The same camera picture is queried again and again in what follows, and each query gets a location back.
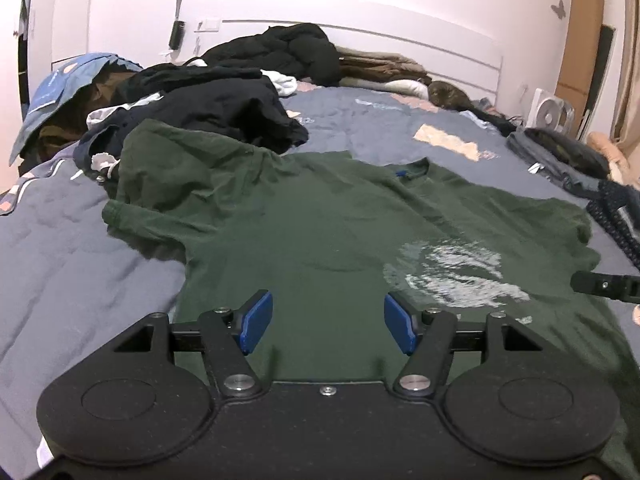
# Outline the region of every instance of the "brown cardboard roll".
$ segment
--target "brown cardboard roll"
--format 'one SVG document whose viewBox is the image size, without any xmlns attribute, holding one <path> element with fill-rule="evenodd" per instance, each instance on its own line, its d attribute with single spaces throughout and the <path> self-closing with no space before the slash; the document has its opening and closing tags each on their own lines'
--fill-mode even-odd
<svg viewBox="0 0 640 480">
<path fill-rule="evenodd" d="M 604 0 L 571 0 L 569 27 L 556 95 L 575 109 L 570 135 L 575 137 L 587 102 L 600 41 Z"/>
</svg>

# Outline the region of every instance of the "bed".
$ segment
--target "bed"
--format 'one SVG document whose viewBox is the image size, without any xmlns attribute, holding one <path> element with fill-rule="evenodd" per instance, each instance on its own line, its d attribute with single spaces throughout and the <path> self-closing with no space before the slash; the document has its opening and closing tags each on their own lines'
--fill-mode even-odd
<svg viewBox="0 0 640 480">
<path fill-rule="evenodd" d="M 340 12 L 344 4 L 333 10 L 306 3 L 279 9 L 279 3 L 271 2 L 251 13 L 230 13 L 222 20 L 216 42 L 262 32 L 273 23 L 312 21 L 323 25 L 334 43 L 401 52 L 429 69 L 438 67 L 434 78 L 455 83 L 471 98 L 488 96 L 493 101 L 498 95 L 502 56 L 490 38 L 379 4 L 351 2 L 345 16 Z M 322 19 L 329 15 L 330 24 Z M 287 19 L 274 20 L 275 16 Z M 195 38 L 185 42 L 190 52 Z M 435 110 L 425 101 L 301 84 L 283 104 L 310 134 L 308 142 L 290 152 L 348 151 L 375 165 L 427 157 L 475 184 L 530 198 L 586 203 L 530 174 L 500 135 L 461 114 Z M 414 139 L 423 125 L 474 142 L 478 160 Z M 14 478 L 37 468 L 35 450 L 41 435 L 34 408 L 43 388 L 140 317 L 150 312 L 171 315 L 184 282 L 180 251 L 108 232 L 100 216 L 107 190 L 78 170 L 72 149 L 18 181 L 10 191 L 11 205 L 0 216 L 0 248 L 6 255 L 0 271 L 5 305 L 0 328 L 0 465 Z M 595 224 L 590 246 L 600 253 L 599 271 L 637 273 Z M 638 359 L 640 333 L 631 307 L 615 301 L 609 305 Z"/>
</svg>

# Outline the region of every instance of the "blue gripper pad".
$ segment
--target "blue gripper pad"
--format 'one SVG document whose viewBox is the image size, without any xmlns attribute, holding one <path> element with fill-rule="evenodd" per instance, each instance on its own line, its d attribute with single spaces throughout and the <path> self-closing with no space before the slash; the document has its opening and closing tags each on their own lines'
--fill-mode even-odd
<svg viewBox="0 0 640 480">
<path fill-rule="evenodd" d="M 238 336 L 238 346 L 244 355 L 255 350 L 256 345 L 267 330 L 273 313 L 273 296 L 267 291 L 254 306 L 244 314 L 242 330 Z"/>
<path fill-rule="evenodd" d="M 390 295 L 385 296 L 385 324 L 402 353 L 411 355 L 417 345 L 417 337 L 411 327 L 411 317 Z"/>
</svg>

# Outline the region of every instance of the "gray butterfly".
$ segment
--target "gray butterfly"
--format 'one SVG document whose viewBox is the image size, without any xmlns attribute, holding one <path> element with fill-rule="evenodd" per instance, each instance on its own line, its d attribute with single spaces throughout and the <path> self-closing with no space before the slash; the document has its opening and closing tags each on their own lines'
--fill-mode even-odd
<svg viewBox="0 0 640 480">
<path fill-rule="evenodd" d="M 552 5 L 551 10 L 556 13 L 556 16 L 562 20 L 566 16 L 566 12 L 564 11 L 564 1 L 560 0 L 557 5 Z"/>
</svg>

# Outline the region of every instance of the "green t-shirt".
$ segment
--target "green t-shirt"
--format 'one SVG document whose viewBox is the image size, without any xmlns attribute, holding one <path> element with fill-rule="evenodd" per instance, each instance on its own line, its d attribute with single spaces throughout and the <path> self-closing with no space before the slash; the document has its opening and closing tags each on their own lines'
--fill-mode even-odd
<svg viewBox="0 0 640 480">
<path fill-rule="evenodd" d="M 476 186 L 427 160 L 279 156 L 145 121 L 126 139 L 103 218 L 184 246 L 178 322 L 270 290 L 273 320 L 249 357 L 269 378 L 394 378 L 406 357 L 383 319 L 390 290 L 462 320 L 503 310 L 609 380 L 624 421 L 604 458 L 638 478 L 638 367 L 607 305 L 570 288 L 598 261 L 574 205 Z"/>
</svg>

